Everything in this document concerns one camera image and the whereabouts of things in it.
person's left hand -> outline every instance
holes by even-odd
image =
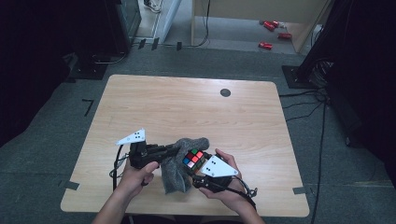
[[[129,201],[131,201],[134,196],[140,193],[144,187],[143,185],[147,185],[151,182],[154,177],[152,172],[158,167],[158,162],[153,161],[141,170],[137,170],[131,166],[131,162],[127,159],[121,181],[116,190],[121,191],[122,194],[124,194],[125,197],[128,197]]]

hand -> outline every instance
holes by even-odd
[[[131,166],[130,160],[127,159],[121,181],[116,190],[122,192],[131,201],[134,196],[140,193],[144,187],[142,186],[143,183],[148,184],[151,182],[154,177],[152,172],[158,167],[158,162],[153,161],[141,170],[137,170]]]
[[[236,166],[236,162],[235,162],[235,159],[233,158],[233,156],[222,152],[218,148],[216,148],[216,152],[229,165],[231,165],[234,169],[236,169],[238,171],[237,176],[242,179],[242,174],[238,170],[238,167]],[[230,183],[228,188],[245,192],[245,188],[242,186],[242,184],[236,178],[233,179],[233,181]],[[244,207],[251,206],[250,203],[245,198],[243,198],[239,194],[236,194],[236,193],[228,191],[228,190],[224,190],[224,191],[221,191],[218,193],[213,193],[211,190],[205,189],[205,188],[199,188],[199,190],[209,199],[221,200],[228,208],[230,208],[231,210],[235,211],[238,214],[244,209]]]

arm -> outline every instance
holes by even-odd
[[[143,169],[136,170],[127,160],[119,185],[96,215],[93,223],[121,223],[129,202],[143,189],[142,181],[147,184],[151,182],[154,177],[152,172],[158,166],[158,162],[154,161]]]
[[[234,169],[238,171],[238,177],[242,179],[241,172],[238,170],[236,166],[235,159],[232,155],[222,152],[221,150],[216,148],[216,152],[220,154],[220,156]],[[237,179],[233,179],[233,181],[228,186],[230,189],[236,189],[239,191],[245,192],[244,187]],[[221,200],[228,208],[235,211],[245,224],[262,224],[264,221],[257,214],[256,210],[254,210],[253,206],[242,196],[230,192],[228,190],[224,190],[218,193],[213,193],[209,189],[199,188],[199,190],[209,199],[218,199]]]

rubik's cube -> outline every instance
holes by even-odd
[[[205,163],[204,153],[201,150],[193,149],[184,157],[183,163],[196,174]]]

red object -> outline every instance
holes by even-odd
[[[270,21],[265,21],[263,26],[267,28],[269,31],[275,30],[275,26]]]
[[[279,21],[271,21],[271,24],[273,24],[275,28],[279,27]]]
[[[289,33],[279,33],[279,34],[277,35],[277,38],[291,39],[291,34],[289,34]]]
[[[262,49],[272,49],[272,44],[266,42],[260,42],[259,48]]]

